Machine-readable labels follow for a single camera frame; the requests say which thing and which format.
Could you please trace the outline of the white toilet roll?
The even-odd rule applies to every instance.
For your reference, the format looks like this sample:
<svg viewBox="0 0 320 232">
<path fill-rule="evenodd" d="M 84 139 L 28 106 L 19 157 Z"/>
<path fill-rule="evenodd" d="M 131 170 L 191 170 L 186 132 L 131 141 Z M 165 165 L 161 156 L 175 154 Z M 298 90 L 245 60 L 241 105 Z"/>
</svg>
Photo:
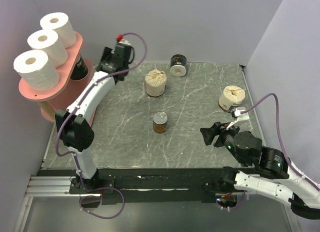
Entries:
<svg viewBox="0 0 320 232">
<path fill-rule="evenodd" d="M 66 13 L 49 13 L 40 19 L 40 26 L 42 29 L 54 30 L 65 48 L 69 48 L 76 43 L 76 34 Z"/>
<path fill-rule="evenodd" d="M 68 60 L 68 53 L 63 42 L 54 30 L 38 30 L 27 38 L 27 43 L 32 49 L 44 51 L 55 68 L 65 64 Z"/>
<path fill-rule="evenodd" d="M 14 70 L 36 91 L 54 88 L 60 75 L 42 50 L 29 50 L 18 55 L 13 62 Z"/>
</svg>

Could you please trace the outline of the white toilet roll front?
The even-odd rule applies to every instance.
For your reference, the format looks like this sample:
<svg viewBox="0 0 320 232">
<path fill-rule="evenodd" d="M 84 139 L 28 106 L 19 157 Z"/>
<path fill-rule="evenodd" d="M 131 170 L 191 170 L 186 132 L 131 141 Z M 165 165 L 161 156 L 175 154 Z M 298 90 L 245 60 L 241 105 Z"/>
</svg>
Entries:
<svg viewBox="0 0 320 232">
<path fill-rule="evenodd" d="M 38 30 L 27 38 L 27 43 L 32 49 L 44 51 L 55 68 L 65 64 L 68 60 L 68 53 L 63 42 L 54 30 Z"/>
</svg>

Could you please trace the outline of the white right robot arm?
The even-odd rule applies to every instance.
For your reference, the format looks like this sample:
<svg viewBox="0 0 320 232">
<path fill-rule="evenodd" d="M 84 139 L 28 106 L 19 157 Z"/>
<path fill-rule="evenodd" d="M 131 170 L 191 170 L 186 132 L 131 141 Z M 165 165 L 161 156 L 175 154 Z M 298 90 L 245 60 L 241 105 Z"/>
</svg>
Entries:
<svg viewBox="0 0 320 232">
<path fill-rule="evenodd" d="M 273 199 L 290 207 L 291 211 L 305 219 L 320 218 L 320 193 L 306 176 L 299 178 L 285 160 L 283 152 L 263 146 L 260 138 L 250 131 L 228 123 L 215 122 L 209 128 L 201 128 L 204 143 L 226 148 L 243 167 L 245 173 L 232 167 L 223 167 L 214 188 L 223 192 L 243 190 Z"/>
</svg>

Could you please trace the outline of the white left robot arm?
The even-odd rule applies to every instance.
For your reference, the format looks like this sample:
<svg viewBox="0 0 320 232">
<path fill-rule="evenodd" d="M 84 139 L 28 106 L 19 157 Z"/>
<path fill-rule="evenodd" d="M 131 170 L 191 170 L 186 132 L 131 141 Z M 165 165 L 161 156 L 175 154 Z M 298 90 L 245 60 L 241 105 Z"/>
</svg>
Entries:
<svg viewBox="0 0 320 232">
<path fill-rule="evenodd" d="M 67 153 L 76 165 L 76 182 L 87 193 L 94 193 L 99 187 L 99 172 L 90 150 L 95 134 L 89 121 L 104 96 L 124 80 L 134 56 L 134 48 L 125 39 L 117 42 L 114 49 L 105 47 L 91 81 L 80 96 L 66 110 L 55 113 L 56 141 L 62 141 L 68 148 Z"/>
</svg>

